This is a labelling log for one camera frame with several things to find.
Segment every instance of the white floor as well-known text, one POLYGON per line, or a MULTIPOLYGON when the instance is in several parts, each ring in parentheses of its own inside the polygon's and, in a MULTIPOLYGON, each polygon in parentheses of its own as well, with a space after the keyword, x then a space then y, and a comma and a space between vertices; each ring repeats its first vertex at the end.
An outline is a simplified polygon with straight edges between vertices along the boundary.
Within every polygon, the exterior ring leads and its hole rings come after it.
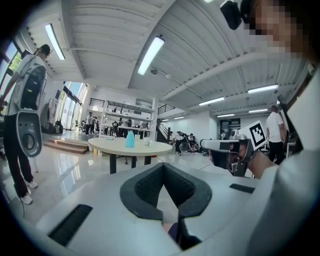
MULTIPOLYGON (((173 153, 160 155, 152 158, 152 163, 178 163, 181 166, 195 168, 219 175, 229 175, 227 170, 215 167, 209 161, 209 157, 201 154, 182 153, 178 156, 173 153)), ((144 164, 144 158, 138 157, 137 167, 144 164)), ((36 224, 39 219, 54 205, 67 197, 87 182, 97 179, 102 175, 109 175, 109 156, 96 156, 91 152, 84 155, 65 153, 63 151, 43 147, 42 152, 36 158, 30 159, 32 174, 38 187, 31 190, 33 202, 25 205, 25 219, 36 224)), ((128 158, 128 165, 124 158, 117 159, 117 172, 129 172, 131 159, 128 158)), ((21 201, 14 189, 14 182, 11 177, 8 163, 0 160, 1 190, 5 194, 12 211, 23 215, 21 201)), ((166 222, 173 222, 178 210, 170 201, 165 189, 160 193, 158 208, 163 211, 166 222)))

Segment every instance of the black vent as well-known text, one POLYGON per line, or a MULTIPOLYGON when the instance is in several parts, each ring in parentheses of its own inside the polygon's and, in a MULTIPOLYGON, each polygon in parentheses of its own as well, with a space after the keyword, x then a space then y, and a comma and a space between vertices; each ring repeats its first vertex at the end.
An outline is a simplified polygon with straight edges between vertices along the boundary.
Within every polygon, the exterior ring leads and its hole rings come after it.
POLYGON ((66 246, 76 234, 82 223, 93 208, 79 204, 71 213, 49 234, 49 237, 62 246, 66 246))

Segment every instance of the desk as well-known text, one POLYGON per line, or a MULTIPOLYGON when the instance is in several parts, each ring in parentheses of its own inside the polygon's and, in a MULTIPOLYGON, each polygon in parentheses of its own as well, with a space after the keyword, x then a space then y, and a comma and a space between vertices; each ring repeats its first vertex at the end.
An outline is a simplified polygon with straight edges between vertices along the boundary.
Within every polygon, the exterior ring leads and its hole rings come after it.
POLYGON ((131 156, 131 168, 136 167, 137 157, 144 157, 144 164, 151 164, 151 156, 163 155, 172 150, 172 146, 152 141, 150 146, 145 146, 144 140, 139 139, 135 141, 135 147, 125 147, 125 138, 114 138, 113 140, 107 140, 106 138, 91 138, 88 140, 88 144, 99 151, 110 154, 110 174, 117 172, 117 160, 116 156, 131 156))

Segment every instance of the equipment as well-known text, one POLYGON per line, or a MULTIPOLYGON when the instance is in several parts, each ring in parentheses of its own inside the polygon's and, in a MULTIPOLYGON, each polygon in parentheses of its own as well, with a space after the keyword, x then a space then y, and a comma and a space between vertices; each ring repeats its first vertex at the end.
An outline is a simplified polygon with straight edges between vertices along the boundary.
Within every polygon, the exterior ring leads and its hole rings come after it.
POLYGON ((19 109, 16 129, 22 151, 28 157, 36 157, 42 149, 42 135, 38 114, 42 92, 46 86, 46 68, 33 62, 33 56, 23 67, 11 100, 19 109))
POLYGON ((229 140, 202 139, 200 146, 211 150, 213 164, 227 169, 233 176, 244 177, 255 151, 266 143, 260 121, 233 130, 229 140))

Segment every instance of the white ceiling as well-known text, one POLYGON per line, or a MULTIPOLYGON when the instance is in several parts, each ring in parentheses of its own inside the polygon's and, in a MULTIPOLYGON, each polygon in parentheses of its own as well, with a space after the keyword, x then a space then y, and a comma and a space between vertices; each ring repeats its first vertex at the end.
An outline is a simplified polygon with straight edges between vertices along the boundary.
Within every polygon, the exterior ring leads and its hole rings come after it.
POLYGON ((52 23, 66 57, 53 53, 47 60, 56 80, 136 89, 195 113, 245 113, 270 107, 278 94, 290 98, 307 75, 306 62, 260 54, 266 42, 242 26, 229 29, 220 11, 223 1, 48 0, 29 16, 24 37, 37 47, 47 44, 44 26, 52 23), (165 44, 142 76, 137 70, 159 35, 165 44), (247 93, 276 83, 276 93, 247 93), (198 106, 222 96, 225 101, 198 106))

